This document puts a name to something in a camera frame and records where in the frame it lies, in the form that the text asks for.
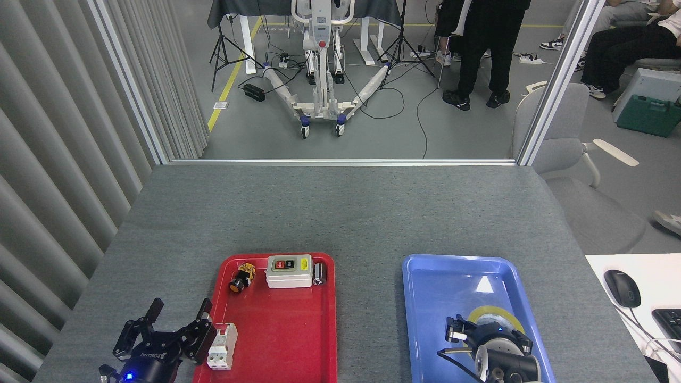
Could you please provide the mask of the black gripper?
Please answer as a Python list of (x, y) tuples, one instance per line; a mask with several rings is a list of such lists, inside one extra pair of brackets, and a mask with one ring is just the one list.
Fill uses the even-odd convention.
[(525, 333), (515, 330), (513, 327), (501, 325), (499, 322), (475, 324), (463, 319), (462, 315), (456, 318), (447, 316), (445, 325), (445, 341), (468, 343), (469, 347), (478, 347), (492, 339), (505, 339), (518, 346), (525, 355), (530, 355), (533, 349), (533, 341)]
[[(183, 355), (192, 364), (203, 364), (217, 330), (212, 318), (212, 302), (202, 301), (195, 320), (175, 332), (155, 332), (163, 301), (155, 298), (146, 315), (129, 320), (113, 347), (113, 355), (124, 362), (119, 382), (174, 382)], [(142, 341), (136, 344), (138, 336)]]

